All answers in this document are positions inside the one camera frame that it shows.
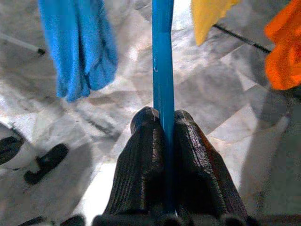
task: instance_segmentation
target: metal rod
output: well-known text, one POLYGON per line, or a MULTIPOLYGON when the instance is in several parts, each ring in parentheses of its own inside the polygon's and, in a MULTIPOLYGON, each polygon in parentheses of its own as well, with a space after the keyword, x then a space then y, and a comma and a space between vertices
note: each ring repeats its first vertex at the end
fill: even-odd
POLYGON ((15 39, 13 37, 10 37, 6 34, 0 33, 0 39, 6 40, 6 41, 11 42, 15 45, 18 45, 18 46, 21 46, 23 48, 29 49, 33 52, 39 53, 41 55, 45 54, 45 50, 43 50, 41 48, 38 48, 38 47, 36 47, 32 44, 29 44, 29 43, 23 42, 21 40, 15 39))
POLYGON ((263 52, 265 52, 265 53, 270 53, 270 52, 271 52, 271 51, 268 50, 267 48, 264 48, 263 46, 258 45, 257 43, 255 43, 255 42, 253 42, 253 41, 251 41, 251 40, 249 40, 249 39, 247 39, 247 38, 245 38, 245 37, 242 37, 242 36, 240 36, 240 35, 238 35, 238 34, 235 34, 235 33, 233 33, 232 31, 229 31, 229 30, 227 30, 227 29, 221 27, 221 26, 218 25, 218 24, 213 25, 213 27, 215 27, 215 28, 221 30, 222 32, 225 32, 225 33, 227 33, 227 34, 229 34, 229 35, 231 35, 231 36, 233 36, 233 37, 235 37, 235 38, 237 38, 237 39, 239 39, 239 40, 241 40, 241 41, 243 41, 244 43, 247 43, 247 44, 249 44, 249 45, 251 45, 251 46, 254 46, 254 47, 258 48, 258 49, 260 49, 261 51, 263 51, 263 52))
POLYGON ((174 79, 171 25, 174 0, 152 1, 152 48, 154 108, 165 133, 166 211, 174 213, 174 79))

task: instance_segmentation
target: blue pole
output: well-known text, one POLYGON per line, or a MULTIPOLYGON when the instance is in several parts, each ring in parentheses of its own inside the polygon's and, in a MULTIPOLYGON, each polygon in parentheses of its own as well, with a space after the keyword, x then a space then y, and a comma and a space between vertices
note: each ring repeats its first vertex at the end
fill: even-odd
POLYGON ((171 46, 171 25, 174 0, 152 1, 152 51, 154 108, 159 111, 165 133, 166 211, 174 213, 174 80, 171 46))

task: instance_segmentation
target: black slipper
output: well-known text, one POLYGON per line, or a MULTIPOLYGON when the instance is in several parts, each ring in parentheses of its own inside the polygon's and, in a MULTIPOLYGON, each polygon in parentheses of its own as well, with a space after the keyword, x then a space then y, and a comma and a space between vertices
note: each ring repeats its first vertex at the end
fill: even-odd
POLYGON ((28 184, 35 185, 54 169, 66 157, 67 153, 68 148, 64 144, 53 147, 46 155, 36 159, 40 170, 37 173, 27 171, 24 175, 25 181, 28 184))
POLYGON ((18 140, 13 136, 0 140, 0 165, 14 158, 18 154, 23 142, 22 139, 18 140))
POLYGON ((61 223, 60 226, 85 226, 85 220, 81 215, 76 215, 61 223))

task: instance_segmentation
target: yellow cloth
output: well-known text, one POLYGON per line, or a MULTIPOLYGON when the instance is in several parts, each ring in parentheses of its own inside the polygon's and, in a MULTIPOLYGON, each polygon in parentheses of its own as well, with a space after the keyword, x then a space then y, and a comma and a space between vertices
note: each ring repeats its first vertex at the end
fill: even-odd
POLYGON ((194 36, 197 45, 201 45, 214 25, 224 17, 232 5, 240 0, 191 0, 194 36))

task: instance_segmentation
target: white pole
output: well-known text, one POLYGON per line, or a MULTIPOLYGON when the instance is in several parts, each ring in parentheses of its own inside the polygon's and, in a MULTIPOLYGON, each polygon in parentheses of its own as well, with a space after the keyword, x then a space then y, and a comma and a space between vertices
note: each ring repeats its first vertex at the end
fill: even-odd
POLYGON ((11 43, 14 43, 14 44, 16 44, 18 46, 24 47, 26 49, 32 50, 32 51, 40 53, 40 54, 44 54, 45 53, 45 50, 43 50, 43 49, 40 49, 40 48, 38 48, 38 47, 36 47, 36 46, 34 46, 32 44, 20 41, 18 39, 15 39, 15 38, 10 37, 10 36, 8 36, 6 34, 3 34, 3 33, 0 33, 0 39, 6 40, 6 41, 11 42, 11 43))

